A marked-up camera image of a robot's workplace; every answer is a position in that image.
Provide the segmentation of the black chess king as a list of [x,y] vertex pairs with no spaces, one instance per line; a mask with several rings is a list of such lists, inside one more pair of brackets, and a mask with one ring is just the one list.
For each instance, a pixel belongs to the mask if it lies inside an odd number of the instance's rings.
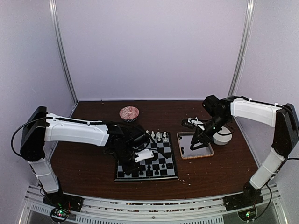
[[146,176],[152,176],[152,171],[150,169],[146,171]]

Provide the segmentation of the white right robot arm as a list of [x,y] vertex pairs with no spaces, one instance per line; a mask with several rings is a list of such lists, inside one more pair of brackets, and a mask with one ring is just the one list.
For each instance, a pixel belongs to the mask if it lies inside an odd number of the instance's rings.
[[212,143],[213,136],[233,118],[249,119],[273,128],[269,154],[244,184],[243,193],[239,197],[242,205],[249,206],[258,200],[261,188],[280,170],[299,141],[299,119],[295,106],[291,103],[265,103],[245,96],[219,99],[210,95],[205,98],[202,107],[210,115],[209,120],[201,123],[197,119],[187,118],[181,122],[183,126],[194,130],[191,150]]

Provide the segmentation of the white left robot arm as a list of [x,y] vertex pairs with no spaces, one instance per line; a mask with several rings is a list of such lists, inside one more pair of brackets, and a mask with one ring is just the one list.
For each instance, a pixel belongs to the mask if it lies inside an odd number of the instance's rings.
[[57,207],[66,205],[67,196],[44,152],[45,142],[65,141],[104,147],[127,166],[126,173],[137,170],[141,161],[154,156],[148,148],[137,150],[150,141],[140,126],[61,117],[47,112],[45,106],[38,107],[22,129],[20,155],[31,165],[45,195]]

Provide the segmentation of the black and white chessboard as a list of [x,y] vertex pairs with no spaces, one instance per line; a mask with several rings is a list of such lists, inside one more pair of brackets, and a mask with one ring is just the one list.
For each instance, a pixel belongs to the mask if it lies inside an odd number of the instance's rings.
[[[171,136],[169,132],[154,132],[150,133],[153,140],[150,141],[150,144],[144,144],[147,149],[151,150],[154,154],[154,157],[151,159],[146,159],[139,162],[140,166],[144,166],[144,174],[142,176],[139,175],[141,169],[136,171],[138,173],[137,177],[132,177],[132,173],[130,176],[126,176],[123,172],[123,166],[121,163],[116,163],[115,168],[115,182],[137,182],[137,181],[151,181],[151,180],[172,180],[178,179],[178,172],[176,166],[176,160],[174,156],[174,152],[171,145]],[[171,168],[168,169],[166,165],[171,163]],[[156,169],[154,169],[155,165],[159,165],[159,175],[155,175]],[[150,170],[152,171],[152,176],[146,176],[147,166],[150,165]]]

